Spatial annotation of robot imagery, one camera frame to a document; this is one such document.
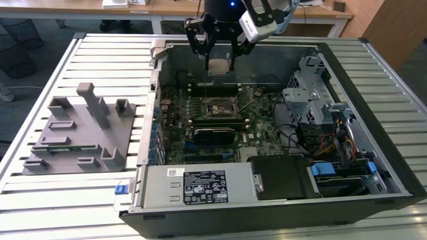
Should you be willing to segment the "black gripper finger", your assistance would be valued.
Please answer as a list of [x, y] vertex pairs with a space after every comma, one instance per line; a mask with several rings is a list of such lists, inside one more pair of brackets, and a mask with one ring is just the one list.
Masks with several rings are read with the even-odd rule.
[[[204, 40], [198, 40], [198, 28], [204, 30]], [[202, 18], [187, 18], [184, 21], [184, 31], [187, 40], [195, 54], [204, 57], [204, 70], [210, 68], [210, 55], [215, 45], [215, 25], [214, 18], [211, 16], [203, 16]]]
[[235, 70], [235, 62], [236, 58], [242, 55], [248, 55], [255, 47], [255, 43], [251, 43], [247, 39], [238, 43], [238, 39], [231, 40], [231, 62], [230, 62], [230, 70]]

